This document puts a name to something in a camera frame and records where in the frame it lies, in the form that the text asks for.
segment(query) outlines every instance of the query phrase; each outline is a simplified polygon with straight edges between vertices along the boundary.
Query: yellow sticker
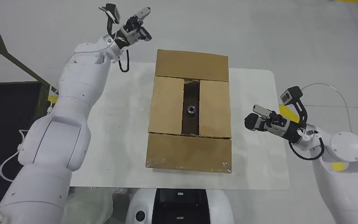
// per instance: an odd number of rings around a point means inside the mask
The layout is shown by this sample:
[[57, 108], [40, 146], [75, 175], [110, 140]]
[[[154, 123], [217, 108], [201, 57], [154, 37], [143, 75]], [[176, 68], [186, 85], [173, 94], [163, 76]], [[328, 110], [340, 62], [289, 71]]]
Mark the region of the yellow sticker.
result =
[[292, 112], [287, 106], [280, 104], [279, 107], [280, 107], [280, 114], [282, 116], [296, 123], [300, 121], [300, 118], [294, 112]]

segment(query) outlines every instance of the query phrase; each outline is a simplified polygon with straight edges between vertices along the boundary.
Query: black panel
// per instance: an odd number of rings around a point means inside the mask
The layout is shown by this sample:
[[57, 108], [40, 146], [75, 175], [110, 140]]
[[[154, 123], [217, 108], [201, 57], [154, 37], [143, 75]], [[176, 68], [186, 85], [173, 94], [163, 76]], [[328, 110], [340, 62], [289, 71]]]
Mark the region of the black panel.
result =
[[157, 189], [152, 224], [210, 224], [206, 190]]
[[[21, 143], [18, 130], [29, 129], [38, 116], [44, 115], [48, 89], [47, 95], [43, 92], [45, 90], [38, 82], [0, 83], [0, 164], [13, 155]], [[3, 173], [7, 178], [14, 179], [21, 167], [15, 157], [5, 164]], [[0, 178], [0, 199], [9, 186], [10, 182]]]
[[199, 99], [200, 82], [185, 81], [183, 97], [182, 134], [199, 135]]

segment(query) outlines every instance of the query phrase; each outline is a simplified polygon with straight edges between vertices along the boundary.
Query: black cable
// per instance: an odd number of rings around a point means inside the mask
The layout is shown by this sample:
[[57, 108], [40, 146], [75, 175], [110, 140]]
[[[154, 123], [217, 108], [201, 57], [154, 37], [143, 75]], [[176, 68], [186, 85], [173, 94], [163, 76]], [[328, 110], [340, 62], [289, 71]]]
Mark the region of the black cable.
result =
[[118, 60], [119, 68], [121, 69], [122, 72], [129, 71], [129, 51], [126, 50], [126, 52], [127, 52], [127, 69], [126, 70], [123, 70], [121, 60]]
[[293, 146], [292, 146], [291, 141], [289, 141], [289, 145], [290, 145], [290, 148], [292, 149], [292, 151], [293, 151], [293, 152], [296, 154], [296, 156], [298, 156], [300, 159], [312, 161], [312, 160], [316, 160], [316, 159], [320, 158], [320, 157], [323, 155], [323, 153], [324, 153], [324, 144], [323, 144], [322, 138], [319, 138], [319, 142], [320, 142], [320, 144], [321, 144], [321, 151], [320, 151], [320, 153], [318, 154], [318, 156], [313, 157], [313, 158], [306, 158], [306, 157], [303, 157], [303, 156], [301, 156], [300, 154], [298, 154], [298, 153], [293, 149]]

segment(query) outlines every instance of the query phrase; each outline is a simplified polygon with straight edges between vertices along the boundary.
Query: white cable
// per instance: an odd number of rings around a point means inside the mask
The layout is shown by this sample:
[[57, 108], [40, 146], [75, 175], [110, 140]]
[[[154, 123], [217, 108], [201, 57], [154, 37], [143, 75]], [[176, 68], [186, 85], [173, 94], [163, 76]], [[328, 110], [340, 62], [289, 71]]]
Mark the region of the white cable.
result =
[[5, 161], [1, 164], [1, 166], [0, 166], [0, 176], [1, 176], [4, 180], [7, 180], [7, 181], [9, 181], [9, 182], [13, 182], [13, 180], [11, 180], [11, 179], [9, 179], [9, 178], [7, 178], [7, 177], [4, 176], [4, 174], [2, 173], [2, 169], [3, 169], [4, 165], [5, 165], [10, 159], [14, 158], [14, 157], [20, 152], [21, 145], [23, 144], [23, 141], [25, 140], [25, 136], [24, 136], [23, 132], [28, 132], [28, 131], [29, 131], [29, 130], [18, 130], [18, 132], [20, 132], [20, 135], [21, 135], [21, 137], [22, 137], [21, 144], [18, 145], [17, 151], [15, 152], [15, 154], [12, 155], [12, 156], [10, 156], [10, 157], [9, 157], [7, 160], [5, 160]]
[[307, 85], [307, 86], [301, 88], [301, 91], [303, 91], [305, 88], [307, 88], [307, 87], [309, 87], [309, 86], [313, 86], [313, 85], [325, 85], [325, 86], [328, 86], [328, 87], [332, 88], [333, 90], [335, 90], [335, 91], [341, 96], [343, 102], [345, 103], [346, 109], [347, 109], [349, 128], [351, 129], [351, 133], [353, 133], [352, 126], [351, 126], [351, 118], [350, 118], [350, 116], [349, 116], [349, 111], [348, 111], [348, 106], [347, 106], [346, 100], [345, 100], [345, 98], [342, 96], [342, 94], [341, 94], [336, 88], [334, 88], [333, 86], [328, 85], [328, 84], [325, 84], [325, 83], [321, 83], [321, 82], [317, 82], [317, 83], [313, 83], [313, 84]]
[[75, 56], [76, 54], [96, 53], [96, 52], [101, 52], [101, 51], [103, 51], [103, 50], [106, 50], [107, 48], [109, 48], [109, 47], [115, 42], [115, 39], [116, 39], [116, 38], [117, 38], [117, 32], [116, 32], [116, 34], [114, 35], [113, 41], [112, 41], [107, 47], [105, 47], [105, 48], [103, 48], [103, 49], [101, 49], [101, 50], [93, 50], [93, 51], [90, 51], [90, 52], [74, 52], [74, 53], [67, 59], [67, 61], [66, 61], [65, 64], [67, 64], [68, 61], [69, 61], [73, 56]]

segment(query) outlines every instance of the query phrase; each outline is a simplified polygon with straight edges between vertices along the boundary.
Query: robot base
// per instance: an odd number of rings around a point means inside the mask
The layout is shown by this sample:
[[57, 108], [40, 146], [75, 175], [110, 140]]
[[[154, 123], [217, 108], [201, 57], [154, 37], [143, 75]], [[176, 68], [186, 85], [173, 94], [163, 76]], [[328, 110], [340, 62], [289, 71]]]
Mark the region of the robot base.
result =
[[139, 189], [130, 202], [125, 223], [234, 224], [234, 218], [222, 190]]

